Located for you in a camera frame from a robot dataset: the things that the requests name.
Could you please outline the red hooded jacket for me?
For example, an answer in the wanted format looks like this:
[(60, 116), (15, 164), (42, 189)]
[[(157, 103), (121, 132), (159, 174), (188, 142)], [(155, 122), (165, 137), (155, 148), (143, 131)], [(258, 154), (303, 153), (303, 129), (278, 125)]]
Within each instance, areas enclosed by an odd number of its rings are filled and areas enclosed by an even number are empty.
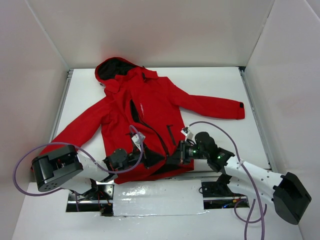
[[(80, 147), (101, 130), (107, 156), (117, 149), (130, 154), (134, 144), (129, 127), (134, 126), (145, 136), (144, 147), (166, 154), (167, 159), (184, 139), (181, 109), (215, 119), (245, 118), (245, 107), (240, 101), (188, 94), (168, 77), (120, 57), (109, 58), (98, 65), (95, 77), (104, 86), (105, 97), (73, 120), (43, 153), (59, 148), (62, 143)], [(115, 183), (158, 180), (193, 169), (193, 162), (187, 165), (165, 163), (149, 169), (138, 166), (119, 174)]]

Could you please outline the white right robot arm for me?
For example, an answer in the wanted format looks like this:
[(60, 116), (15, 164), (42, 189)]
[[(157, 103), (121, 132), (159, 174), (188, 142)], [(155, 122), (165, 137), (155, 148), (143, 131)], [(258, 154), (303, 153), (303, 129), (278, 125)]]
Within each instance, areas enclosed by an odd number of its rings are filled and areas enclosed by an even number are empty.
[(221, 195), (246, 195), (269, 204), (292, 225), (301, 221), (311, 203), (311, 195), (295, 174), (273, 172), (238, 159), (233, 152), (217, 146), (205, 131), (195, 135), (195, 143), (181, 140), (168, 158), (171, 165), (186, 166), (192, 160), (206, 160), (214, 172), (221, 174), (217, 184)]

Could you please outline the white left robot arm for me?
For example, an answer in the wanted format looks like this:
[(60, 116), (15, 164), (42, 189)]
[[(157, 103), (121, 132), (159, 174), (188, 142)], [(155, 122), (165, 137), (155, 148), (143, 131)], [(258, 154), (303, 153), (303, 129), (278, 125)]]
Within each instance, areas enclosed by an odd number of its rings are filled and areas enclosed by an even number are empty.
[(61, 187), (91, 200), (98, 194), (98, 186), (93, 181), (105, 182), (115, 178), (117, 175), (110, 174), (110, 171), (121, 172), (132, 168), (137, 162), (140, 167), (149, 169), (164, 159), (164, 156), (146, 146), (141, 154), (135, 146), (132, 153), (118, 148), (103, 162), (97, 163), (77, 153), (75, 146), (66, 145), (34, 158), (32, 168), (39, 192), (48, 193)]

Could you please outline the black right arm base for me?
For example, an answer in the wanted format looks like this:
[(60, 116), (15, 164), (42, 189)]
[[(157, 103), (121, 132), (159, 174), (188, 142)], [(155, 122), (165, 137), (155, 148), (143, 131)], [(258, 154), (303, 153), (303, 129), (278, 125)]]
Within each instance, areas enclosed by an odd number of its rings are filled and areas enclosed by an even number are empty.
[(222, 174), (216, 181), (203, 181), (198, 192), (203, 197), (205, 210), (233, 209), (236, 204), (238, 208), (248, 208), (247, 197), (239, 193), (233, 193), (228, 184), (231, 177)]

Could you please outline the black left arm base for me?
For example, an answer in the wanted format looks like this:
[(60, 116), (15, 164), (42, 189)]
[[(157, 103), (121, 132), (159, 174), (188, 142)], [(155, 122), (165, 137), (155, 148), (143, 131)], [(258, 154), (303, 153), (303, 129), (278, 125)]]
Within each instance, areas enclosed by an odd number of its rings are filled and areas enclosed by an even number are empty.
[(67, 213), (87, 213), (94, 212), (100, 216), (112, 217), (113, 211), (113, 199), (115, 184), (113, 182), (97, 182), (97, 190), (89, 197), (75, 194), (70, 191), (68, 194), (66, 212)]

